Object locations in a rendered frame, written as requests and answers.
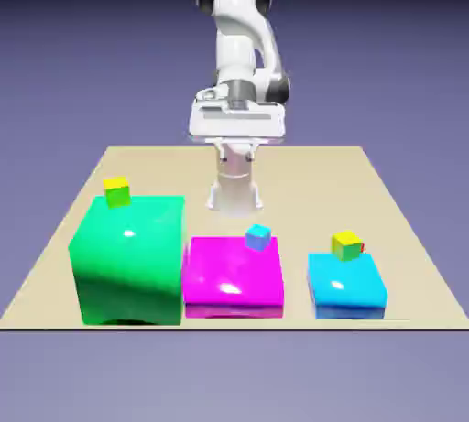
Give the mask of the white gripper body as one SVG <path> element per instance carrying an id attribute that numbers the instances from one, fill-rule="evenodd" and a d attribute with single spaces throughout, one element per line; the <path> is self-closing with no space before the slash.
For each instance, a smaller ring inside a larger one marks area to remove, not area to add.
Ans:
<path id="1" fill-rule="evenodd" d="M 233 109 L 227 100 L 199 101 L 191 108 L 189 133 L 193 138 L 280 140 L 286 134 L 281 104 L 246 101 Z"/>

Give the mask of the small blue cube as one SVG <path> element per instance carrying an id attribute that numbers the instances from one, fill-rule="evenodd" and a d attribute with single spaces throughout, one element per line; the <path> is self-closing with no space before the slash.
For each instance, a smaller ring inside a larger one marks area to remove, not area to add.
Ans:
<path id="1" fill-rule="evenodd" d="M 248 248 L 263 251 L 271 240 L 271 229 L 265 225 L 253 224 L 245 233 L 245 244 Z"/>

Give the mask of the small yellow green cube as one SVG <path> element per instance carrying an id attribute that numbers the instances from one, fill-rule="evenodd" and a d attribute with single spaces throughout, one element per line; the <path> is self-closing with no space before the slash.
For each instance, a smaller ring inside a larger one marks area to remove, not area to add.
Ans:
<path id="1" fill-rule="evenodd" d="M 365 250 L 362 239 L 350 230 L 335 233 L 331 242 L 332 253 L 342 262 L 355 260 Z"/>
<path id="2" fill-rule="evenodd" d="M 104 179 L 104 196 L 109 209 L 128 206 L 131 196 L 127 178 L 121 176 Z"/>

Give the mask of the large magenta box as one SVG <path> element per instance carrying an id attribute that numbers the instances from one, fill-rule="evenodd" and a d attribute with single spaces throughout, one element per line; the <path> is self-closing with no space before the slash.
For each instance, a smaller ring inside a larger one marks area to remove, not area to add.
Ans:
<path id="1" fill-rule="evenodd" d="M 261 251 L 243 236 L 193 237 L 182 266 L 188 319 L 279 319 L 284 282 L 278 239 Z"/>

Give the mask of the large green box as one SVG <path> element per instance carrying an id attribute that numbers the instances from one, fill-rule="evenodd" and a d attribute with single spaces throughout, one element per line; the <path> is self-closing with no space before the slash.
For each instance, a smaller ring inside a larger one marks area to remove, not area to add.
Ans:
<path id="1" fill-rule="evenodd" d="M 83 323 L 180 324 L 186 243 L 183 197 L 95 197 L 68 247 Z"/>

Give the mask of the large cyan box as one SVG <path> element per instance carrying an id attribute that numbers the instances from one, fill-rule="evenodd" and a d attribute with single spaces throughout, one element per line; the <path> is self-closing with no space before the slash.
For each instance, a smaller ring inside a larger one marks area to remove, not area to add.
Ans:
<path id="1" fill-rule="evenodd" d="M 316 319 L 383 319 L 387 289 L 371 254 L 343 262 L 332 253 L 308 256 Z"/>

